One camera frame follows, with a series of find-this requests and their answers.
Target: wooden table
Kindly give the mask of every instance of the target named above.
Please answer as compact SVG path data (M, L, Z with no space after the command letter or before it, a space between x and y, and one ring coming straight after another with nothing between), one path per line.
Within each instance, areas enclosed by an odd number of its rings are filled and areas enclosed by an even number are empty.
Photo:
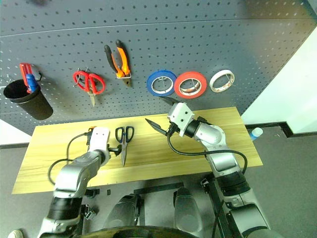
M229 148L244 153L248 158L249 167L262 165L236 108L200 110L194 113L195 118L202 116L210 123L220 126L226 134ZM121 156L116 157L111 153L111 159L100 168L98 175L90 180L89 186L211 171L203 156L190 157L174 153L169 148L166 137L152 129L144 118L160 124L164 129L169 126L166 114L37 126L12 193L52 191L53 186L47 177L48 168L54 161L66 158L66 147L70 139L86 132L91 126L110 128L109 144L111 147L118 144L114 137L117 127L134 126L135 134L127 147L125 167L123 168L121 165ZM73 141L70 146L70 159L87 151L86 140L86 137L82 136ZM180 137L178 133L175 133L171 140L175 148L181 151L200 152L203 150L200 143L193 138ZM243 159L238 155L236 155L236 159L240 166L243 166ZM64 164L59 163L55 166L52 171L53 180Z

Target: shoe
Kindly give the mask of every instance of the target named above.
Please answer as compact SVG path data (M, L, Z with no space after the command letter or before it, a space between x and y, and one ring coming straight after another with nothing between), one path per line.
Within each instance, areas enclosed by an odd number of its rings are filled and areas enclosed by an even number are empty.
M8 235L8 238L23 238L23 233L22 231L15 230Z

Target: pegboard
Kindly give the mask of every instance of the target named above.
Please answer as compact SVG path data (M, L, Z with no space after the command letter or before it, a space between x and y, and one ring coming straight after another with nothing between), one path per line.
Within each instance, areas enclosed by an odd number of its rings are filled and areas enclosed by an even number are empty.
M209 82L222 69L234 72L222 93L207 88L193 110L236 106L243 113L286 64L317 18L306 1L2 1L0 86L21 78L20 62L44 75L43 94L54 109L44 121L6 99L0 116L31 134L36 125L167 113L170 106L146 89L156 70L201 72ZM132 88L115 78L104 53L115 40L130 55ZM73 87L72 74L88 68L105 79L95 107Z

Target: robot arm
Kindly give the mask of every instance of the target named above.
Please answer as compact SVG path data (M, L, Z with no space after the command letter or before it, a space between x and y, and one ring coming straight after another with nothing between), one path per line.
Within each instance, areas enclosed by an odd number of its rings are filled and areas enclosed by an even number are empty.
M194 119L194 114L186 103L176 100L171 102L166 97L164 99L172 104L167 116L171 123L168 131L164 131L158 124L148 119L147 122L155 130L167 136L169 146L176 153L189 156L205 155L221 190L221 197L226 205L225 212L232 218L232 223L241 237L247 237L251 232L259 229L270 229L261 206L245 179L244 171L241 170L232 153L243 154L229 150L225 133L219 126L212 125L203 118ZM205 152L177 151L170 142L170 137L175 132L180 136L187 135L194 138L202 144Z
M80 208L87 184L100 166L110 159L107 146L110 131L95 127L90 149L65 165L56 178L49 214L43 219L38 238L71 237L80 221Z

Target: tape roll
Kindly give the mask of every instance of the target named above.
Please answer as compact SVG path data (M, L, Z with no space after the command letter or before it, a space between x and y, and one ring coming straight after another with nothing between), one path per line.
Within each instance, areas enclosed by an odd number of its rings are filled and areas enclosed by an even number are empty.
M213 87L213 84L215 83L215 81L216 81L217 79L219 79L220 77L224 76L224 75L227 76L228 82L227 82L225 85L223 85L223 86L221 86L221 87L219 87L219 88L214 88L214 87ZM234 74L233 74L233 72L231 72L229 69L226 69L226 70L219 71L218 73L216 73L216 74L211 78L211 80L210 80L210 82L209 82L209 87L210 87L211 90L213 90L214 92L220 93L220 92L223 92L224 90L227 90L227 89L233 84L233 82L234 82Z
M165 81L168 80L171 84L168 88L165 88ZM152 73L147 80L147 89L154 96L168 96L174 92L174 84L176 80L176 75L168 70L159 70ZM158 90L154 88L154 83L159 83L163 86L163 90Z
M186 80L192 80L193 87L182 88L181 84ZM206 78L198 72L185 72L177 77L175 81L175 93L182 98L192 99L202 95L207 88Z

